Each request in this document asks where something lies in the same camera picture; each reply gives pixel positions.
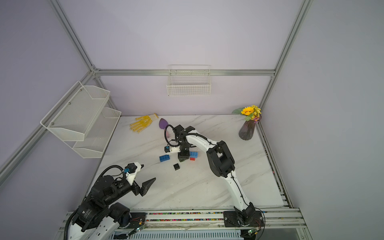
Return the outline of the light blue lego brick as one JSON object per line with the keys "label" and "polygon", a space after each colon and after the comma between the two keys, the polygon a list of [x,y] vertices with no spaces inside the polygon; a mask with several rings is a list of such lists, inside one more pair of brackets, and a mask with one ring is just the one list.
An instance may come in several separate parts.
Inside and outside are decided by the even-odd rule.
{"label": "light blue lego brick", "polygon": [[197,158],[198,157],[198,153],[197,152],[190,152],[190,158]]}

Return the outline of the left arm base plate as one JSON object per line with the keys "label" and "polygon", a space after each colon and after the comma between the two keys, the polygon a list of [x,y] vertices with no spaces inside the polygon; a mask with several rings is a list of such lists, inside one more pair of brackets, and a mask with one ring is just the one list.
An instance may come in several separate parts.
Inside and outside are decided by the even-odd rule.
{"label": "left arm base plate", "polygon": [[147,213],[144,212],[131,212],[131,218],[126,226],[126,229],[137,229],[140,226],[143,226],[146,222]]}

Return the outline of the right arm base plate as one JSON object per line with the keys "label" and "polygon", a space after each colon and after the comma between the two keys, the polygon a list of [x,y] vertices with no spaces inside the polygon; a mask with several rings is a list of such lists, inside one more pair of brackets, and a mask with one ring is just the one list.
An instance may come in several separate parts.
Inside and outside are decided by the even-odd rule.
{"label": "right arm base plate", "polygon": [[237,211],[224,211],[225,227],[264,227],[265,222],[260,211],[246,214]]}

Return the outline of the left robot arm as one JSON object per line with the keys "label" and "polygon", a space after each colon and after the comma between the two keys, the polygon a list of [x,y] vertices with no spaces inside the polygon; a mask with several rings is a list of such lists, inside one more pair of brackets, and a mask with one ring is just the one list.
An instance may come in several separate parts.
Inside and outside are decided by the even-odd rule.
{"label": "left robot arm", "polygon": [[107,240],[117,229],[129,229],[127,237],[145,227],[145,213],[131,213],[119,199],[133,193],[145,196],[156,181],[152,178],[139,185],[137,174],[144,166],[138,162],[126,167],[111,165],[97,177],[87,196],[68,217],[63,238],[65,240]]}

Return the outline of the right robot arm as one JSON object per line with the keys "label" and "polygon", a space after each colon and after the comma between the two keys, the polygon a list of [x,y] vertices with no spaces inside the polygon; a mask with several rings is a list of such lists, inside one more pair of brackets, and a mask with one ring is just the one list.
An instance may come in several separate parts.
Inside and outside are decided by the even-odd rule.
{"label": "right robot arm", "polygon": [[173,127],[176,142],[175,145],[167,142],[170,152],[178,151],[178,159],[184,161],[190,156],[190,148],[197,147],[207,155],[209,167],[213,174],[224,180],[234,202],[237,223],[240,226],[248,226],[256,216],[253,203],[245,195],[238,181],[235,171],[235,160],[224,141],[213,141],[189,126],[187,128],[178,125]]}

